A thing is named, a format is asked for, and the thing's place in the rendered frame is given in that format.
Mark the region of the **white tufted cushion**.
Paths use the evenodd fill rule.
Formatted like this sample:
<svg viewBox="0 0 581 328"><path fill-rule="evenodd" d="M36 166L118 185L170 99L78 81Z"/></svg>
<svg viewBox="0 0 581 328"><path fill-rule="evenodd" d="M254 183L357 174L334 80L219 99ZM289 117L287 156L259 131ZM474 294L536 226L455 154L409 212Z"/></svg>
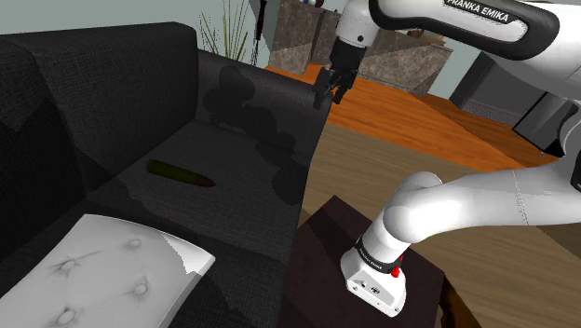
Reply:
<svg viewBox="0 0 581 328"><path fill-rule="evenodd" d="M169 328L214 261L161 230L86 213L0 297L0 328Z"/></svg>

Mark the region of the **green spiky plant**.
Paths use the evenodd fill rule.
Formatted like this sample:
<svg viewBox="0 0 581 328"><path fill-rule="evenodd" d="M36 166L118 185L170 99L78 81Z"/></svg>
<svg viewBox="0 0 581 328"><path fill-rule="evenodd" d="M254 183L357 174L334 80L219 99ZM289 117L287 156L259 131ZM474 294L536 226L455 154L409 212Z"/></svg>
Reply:
<svg viewBox="0 0 581 328"><path fill-rule="evenodd" d="M222 6L219 15L198 15L199 39L204 50L227 59L250 63L254 32L249 0L211 0Z"/></svg>

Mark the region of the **green pen with red cap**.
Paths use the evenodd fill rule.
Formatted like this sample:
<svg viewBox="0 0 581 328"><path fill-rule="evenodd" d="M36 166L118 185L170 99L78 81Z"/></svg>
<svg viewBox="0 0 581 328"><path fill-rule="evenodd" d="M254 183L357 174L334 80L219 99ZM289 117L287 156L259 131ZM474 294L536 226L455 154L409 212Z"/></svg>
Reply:
<svg viewBox="0 0 581 328"><path fill-rule="evenodd" d="M192 171L170 165L155 159L147 162L146 169L155 175L169 178L181 183L202 187L214 187L216 184L208 177Z"/></svg>

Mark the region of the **dark grey low cabinet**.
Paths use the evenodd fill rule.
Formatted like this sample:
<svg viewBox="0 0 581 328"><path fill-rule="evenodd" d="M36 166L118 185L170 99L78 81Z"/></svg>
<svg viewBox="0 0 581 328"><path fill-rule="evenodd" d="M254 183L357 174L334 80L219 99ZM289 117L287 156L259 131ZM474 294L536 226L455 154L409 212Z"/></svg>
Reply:
<svg viewBox="0 0 581 328"><path fill-rule="evenodd" d="M543 93L481 52L449 100L465 112L514 126Z"/></svg>

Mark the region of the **grey stone counter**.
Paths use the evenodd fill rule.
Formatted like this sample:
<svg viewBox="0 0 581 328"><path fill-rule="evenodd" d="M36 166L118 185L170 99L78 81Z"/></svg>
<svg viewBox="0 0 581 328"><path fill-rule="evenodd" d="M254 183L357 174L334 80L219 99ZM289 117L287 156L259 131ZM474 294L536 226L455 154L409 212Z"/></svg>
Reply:
<svg viewBox="0 0 581 328"><path fill-rule="evenodd" d="M296 75L308 64L329 65L338 13L300 0L279 0L268 65ZM440 42L381 30L358 76L411 94L425 95L452 54Z"/></svg>

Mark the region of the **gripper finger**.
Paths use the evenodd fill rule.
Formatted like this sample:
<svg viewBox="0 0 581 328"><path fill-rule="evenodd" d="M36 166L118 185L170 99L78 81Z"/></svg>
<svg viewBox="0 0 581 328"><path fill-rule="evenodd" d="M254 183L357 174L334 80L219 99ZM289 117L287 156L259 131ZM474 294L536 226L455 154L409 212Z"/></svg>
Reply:
<svg viewBox="0 0 581 328"><path fill-rule="evenodd" d="M332 79L334 72L327 67L321 67L313 85L313 92L315 93L315 99L313 101L313 107L319 109L325 95L332 89Z"/></svg>
<svg viewBox="0 0 581 328"><path fill-rule="evenodd" d="M336 104L340 104L344 95L353 87L355 78L353 76L339 76L334 82L334 86L337 90L334 92L332 101Z"/></svg>

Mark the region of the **black fabric sofa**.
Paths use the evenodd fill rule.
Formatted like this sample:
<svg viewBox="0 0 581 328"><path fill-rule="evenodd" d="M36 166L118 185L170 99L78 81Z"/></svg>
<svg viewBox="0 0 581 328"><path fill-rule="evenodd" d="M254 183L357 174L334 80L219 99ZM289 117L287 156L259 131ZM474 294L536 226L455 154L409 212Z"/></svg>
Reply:
<svg viewBox="0 0 581 328"><path fill-rule="evenodd" d="M178 22L0 35L0 297L97 214L214 256L169 328L276 328L331 109L314 99ZM150 159L216 185L152 174Z"/></svg>

